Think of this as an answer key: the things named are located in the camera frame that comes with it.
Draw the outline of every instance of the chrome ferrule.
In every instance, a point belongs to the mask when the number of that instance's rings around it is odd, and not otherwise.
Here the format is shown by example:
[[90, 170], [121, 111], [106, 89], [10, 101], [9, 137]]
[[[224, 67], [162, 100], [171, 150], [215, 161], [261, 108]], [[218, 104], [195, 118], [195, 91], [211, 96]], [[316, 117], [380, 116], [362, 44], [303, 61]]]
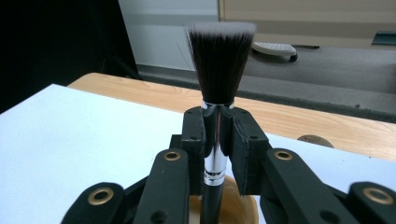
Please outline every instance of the chrome ferrule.
[[202, 104], [205, 128], [205, 172], [208, 186], [224, 182], [227, 157], [233, 133], [233, 103], [227, 105]]

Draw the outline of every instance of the brush bristles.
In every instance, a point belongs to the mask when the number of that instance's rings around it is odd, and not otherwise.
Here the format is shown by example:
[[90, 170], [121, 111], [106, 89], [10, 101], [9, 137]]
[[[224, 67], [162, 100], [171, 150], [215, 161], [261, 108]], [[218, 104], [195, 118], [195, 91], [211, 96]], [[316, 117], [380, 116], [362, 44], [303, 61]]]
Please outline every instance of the brush bristles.
[[204, 101], [233, 101], [243, 75], [256, 26], [246, 22], [195, 23], [189, 47]]

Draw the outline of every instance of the gray floor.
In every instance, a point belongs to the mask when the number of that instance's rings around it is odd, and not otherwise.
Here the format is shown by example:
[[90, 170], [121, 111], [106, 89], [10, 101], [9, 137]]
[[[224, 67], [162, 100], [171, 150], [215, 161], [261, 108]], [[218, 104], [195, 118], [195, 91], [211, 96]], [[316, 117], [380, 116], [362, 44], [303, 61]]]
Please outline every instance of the gray floor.
[[[295, 48], [295, 63], [252, 51], [238, 95], [396, 123], [396, 50]], [[145, 80], [198, 89], [191, 71], [138, 70]]]

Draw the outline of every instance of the white paper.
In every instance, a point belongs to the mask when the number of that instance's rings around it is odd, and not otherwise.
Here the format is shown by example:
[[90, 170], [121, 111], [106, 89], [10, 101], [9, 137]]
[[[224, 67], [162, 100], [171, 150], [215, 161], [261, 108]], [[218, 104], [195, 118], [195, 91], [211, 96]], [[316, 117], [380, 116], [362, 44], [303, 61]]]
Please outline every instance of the white paper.
[[[181, 133], [182, 120], [155, 107], [47, 87], [0, 115], [0, 223], [59, 223], [91, 185], [131, 186]], [[395, 162], [267, 135], [273, 147], [296, 151], [342, 191], [366, 180], [396, 190]]]

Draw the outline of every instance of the wall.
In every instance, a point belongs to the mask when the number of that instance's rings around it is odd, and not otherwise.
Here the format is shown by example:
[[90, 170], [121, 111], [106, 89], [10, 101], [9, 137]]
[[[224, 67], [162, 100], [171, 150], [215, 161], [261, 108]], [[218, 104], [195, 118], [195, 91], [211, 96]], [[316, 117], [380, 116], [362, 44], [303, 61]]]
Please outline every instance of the wall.
[[218, 21], [214, 0], [120, 0], [137, 64], [194, 70], [186, 25]]

